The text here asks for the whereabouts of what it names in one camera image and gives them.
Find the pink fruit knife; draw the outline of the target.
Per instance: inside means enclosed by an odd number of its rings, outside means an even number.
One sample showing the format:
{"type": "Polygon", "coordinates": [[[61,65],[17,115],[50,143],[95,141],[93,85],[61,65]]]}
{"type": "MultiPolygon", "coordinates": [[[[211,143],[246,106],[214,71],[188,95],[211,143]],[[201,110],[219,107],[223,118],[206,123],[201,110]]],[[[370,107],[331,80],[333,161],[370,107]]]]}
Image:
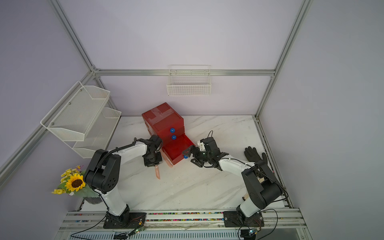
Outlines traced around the pink fruit knife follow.
{"type": "Polygon", "coordinates": [[[167,165],[172,168],[173,167],[173,164],[172,162],[169,160],[168,156],[165,154],[165,152],[161,152],[162,154],[162,157],[163,159],[165,160],[165,162],[167,163],[167,165]]]}
{"type": "Polygon", "coordinates": [[[160,176],[160,170],[158,165],[155,165],[155,173],[156,173],[157,179],[160,180],[161,176],[160,176]]]}

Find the red drawer cabinet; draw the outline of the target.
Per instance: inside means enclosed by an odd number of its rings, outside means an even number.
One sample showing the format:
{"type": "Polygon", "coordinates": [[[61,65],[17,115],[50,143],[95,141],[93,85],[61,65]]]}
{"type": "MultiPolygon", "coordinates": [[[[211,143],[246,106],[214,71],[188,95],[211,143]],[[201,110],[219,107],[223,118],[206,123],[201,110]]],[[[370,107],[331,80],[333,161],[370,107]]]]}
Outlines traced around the red drawer cabinet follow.
{"type": "Polygon", "coordinates": [[[173,166],[186,157],[182,154],[194,143],[185,133],[184,119],[168,103],[163,103],[142,114],[151,135],[163,141],[161,152],[165,152],[173,166]]]}

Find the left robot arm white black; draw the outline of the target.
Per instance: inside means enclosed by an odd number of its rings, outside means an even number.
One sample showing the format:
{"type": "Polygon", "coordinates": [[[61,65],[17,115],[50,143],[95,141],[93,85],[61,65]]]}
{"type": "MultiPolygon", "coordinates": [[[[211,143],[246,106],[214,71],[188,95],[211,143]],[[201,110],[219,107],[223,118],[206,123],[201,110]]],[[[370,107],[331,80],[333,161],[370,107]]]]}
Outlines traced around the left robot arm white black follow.
{"type": "Polygon", "coordinates": [[[110,151],[97,150],[84,174],[85,183],[99,195],[107,207],[104,229],[138,229],[144,225],[146,213],[130,213],[118,189],[121,166],[142,157],[146,167],[156,167],[162,161],[163,141],[152,135],[148,140],[134,139],[126,146],[110,151]]]}

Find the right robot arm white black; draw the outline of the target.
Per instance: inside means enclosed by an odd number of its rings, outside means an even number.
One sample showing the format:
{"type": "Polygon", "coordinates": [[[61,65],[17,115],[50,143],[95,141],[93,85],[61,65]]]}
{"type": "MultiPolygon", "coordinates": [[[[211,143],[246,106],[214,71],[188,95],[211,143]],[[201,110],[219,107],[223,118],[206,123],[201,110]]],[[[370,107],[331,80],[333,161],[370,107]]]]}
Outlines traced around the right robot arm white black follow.
{"type": "Polygon", "coordinates": [[[248,197],[235,211],[224,211],[224,225],[230,227],[261,228],[264,226],[262,211],[275,202],[284,201],[288,196],[268,165],[265,153],[259,154],[256,148],[245,148],[246,159],[239,160],[222,152],[213,136],[189,145],[182,151],[185,158],[199,168],[213,168],[240,177],[246,187],[248,197]]]}

